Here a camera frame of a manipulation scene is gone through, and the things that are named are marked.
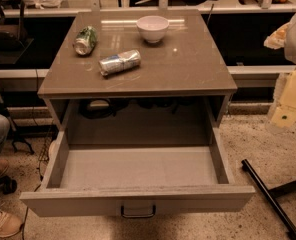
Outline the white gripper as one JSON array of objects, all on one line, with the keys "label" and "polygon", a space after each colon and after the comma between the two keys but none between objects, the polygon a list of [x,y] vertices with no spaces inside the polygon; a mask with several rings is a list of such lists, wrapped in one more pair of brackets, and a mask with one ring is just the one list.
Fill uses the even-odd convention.
[{"label": "white gripper", "polygon": [[[284,47],[289,24],[285,23],[268,36],[264,46],[270,49]],[[266,123],[268,131],[277,134],[289,129],[296,122],[296,68],[291,73],[281,73],[277,78],[273,103]]]}]

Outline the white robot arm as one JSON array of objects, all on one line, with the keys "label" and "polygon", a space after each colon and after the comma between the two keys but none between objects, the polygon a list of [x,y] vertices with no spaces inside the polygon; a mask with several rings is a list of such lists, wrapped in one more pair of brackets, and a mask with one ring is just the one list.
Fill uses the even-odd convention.
[{"label": "white robot arm", "polygon": [[[296,65],[296,13],[264,41],[271,49],[284,49],[285,58]],[[273,103],[269,108],[267,128],[282,132],[296,122],[296,67],[290,73],[280,73],[276,80]]]}]

